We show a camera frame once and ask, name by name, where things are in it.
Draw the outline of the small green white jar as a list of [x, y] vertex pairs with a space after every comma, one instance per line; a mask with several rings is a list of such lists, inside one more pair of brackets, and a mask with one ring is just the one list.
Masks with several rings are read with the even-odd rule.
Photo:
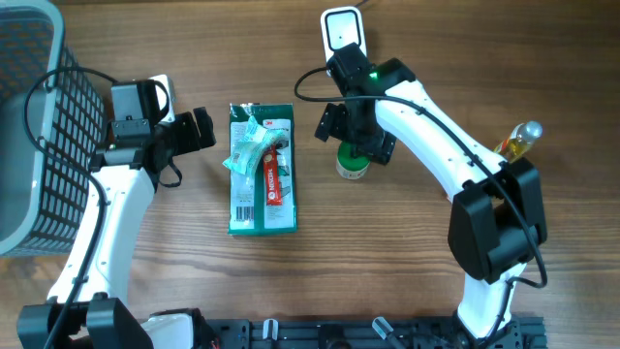
[[345, 179], [362, 178], [370, 165], [370, 160], [362, 155], [353, 154], [353, 146], [342, 142], [336, 154], [336, 170]]

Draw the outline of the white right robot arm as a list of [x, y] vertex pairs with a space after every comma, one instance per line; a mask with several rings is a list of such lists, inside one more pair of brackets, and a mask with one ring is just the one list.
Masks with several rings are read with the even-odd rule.
[[548, 281], [539, 172], [474, 140], [396, 58], [375, 65], [351, 43], [329, 49], [324, 70], [340, 94], [323, 99], [316, 138], [335, 138], [347, 158], [381, 165], [404, 143], [435, 176], [451, 204], [449, 249], [466, 273], [458, 322], [473, 344], [489, 345], [511, 319], [513, 287], [527, 282], [527, 264], [536, 262], [541, 275], [529, 286]]

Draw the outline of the yellow liquid bottle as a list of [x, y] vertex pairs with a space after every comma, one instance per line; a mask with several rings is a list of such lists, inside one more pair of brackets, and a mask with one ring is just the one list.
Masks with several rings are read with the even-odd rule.
[[542, 135], [543, 127], [538, 121], [518, 124], [510, 136], [494, 148], [494, 152], [502, 155], [509, 163], [515, 162], [529, 151]]

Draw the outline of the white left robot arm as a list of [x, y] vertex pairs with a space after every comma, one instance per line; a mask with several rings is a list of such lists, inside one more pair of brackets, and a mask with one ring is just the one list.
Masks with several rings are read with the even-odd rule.
[[208, 348], [217, 339], [196, 308], [156, 312], [144, 322], [126, 305], [140, 224], [160, 173], [174, 157], [213, 146], [205, 109], [176, 113], [166, 75], [111, 88], [113, 139], [88, 165], [87, 204], [65, 268], [47, 300], [17, 320], [25, 348]]

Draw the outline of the teal white small packet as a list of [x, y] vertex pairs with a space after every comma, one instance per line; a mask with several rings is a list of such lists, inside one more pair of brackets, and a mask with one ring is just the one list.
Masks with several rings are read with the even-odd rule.
[[254, 116], [245, 122], [231, 123], [231, 153], [223, 162], [230, 171], [254, 176], [264, 153], [286, 139], [281, 129], [267, 129]]

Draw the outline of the red coffee stick sachet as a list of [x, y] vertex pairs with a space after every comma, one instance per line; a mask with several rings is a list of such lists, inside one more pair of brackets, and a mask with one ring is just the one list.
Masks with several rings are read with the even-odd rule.
[[283, 198], [280, 189], [277, 151], [271, 146], [263, 156], [263, 175], [265, 180], [266, 204], [268, 206], [281, 206]]

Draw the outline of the green 3M glove package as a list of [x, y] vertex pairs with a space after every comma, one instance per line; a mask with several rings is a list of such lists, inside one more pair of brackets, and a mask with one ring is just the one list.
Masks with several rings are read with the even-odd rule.
[[270, 236], [293, 233], [297, 229], [295, 197], [295, 121], [291, 104], [260, 105], [241, 104], [230, 106], [231, 123], [245, 122], [250, 116], [267, 129], [281, 129], [286, 139], [275, 145], [278, 175], [283, 198], [281, 206], [266, 204], [263, 158], [254, 176], [230, 171], [230, 220], [231, 236]]

